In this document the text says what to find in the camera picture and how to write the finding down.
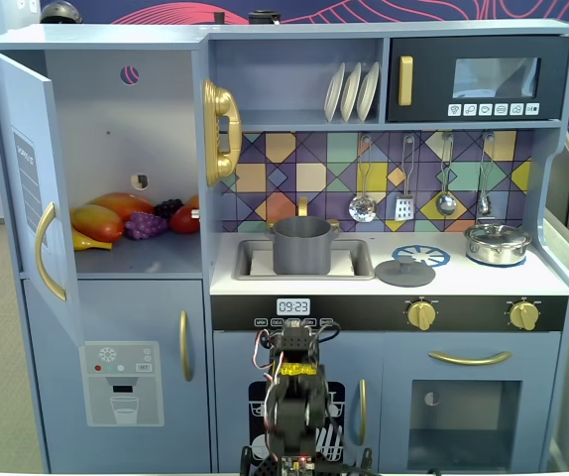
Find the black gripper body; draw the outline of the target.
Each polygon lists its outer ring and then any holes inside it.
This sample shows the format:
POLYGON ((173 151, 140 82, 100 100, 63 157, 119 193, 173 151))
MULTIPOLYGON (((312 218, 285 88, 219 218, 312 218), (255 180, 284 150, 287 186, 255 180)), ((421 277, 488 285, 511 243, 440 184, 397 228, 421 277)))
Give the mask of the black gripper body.
POLYGON ((284 362, 317 365, 317 333, 310 326, 304 325, 300 319, 286 319, 284 326, 271 334, 271 358, 278 364, 281 356, 284 362))

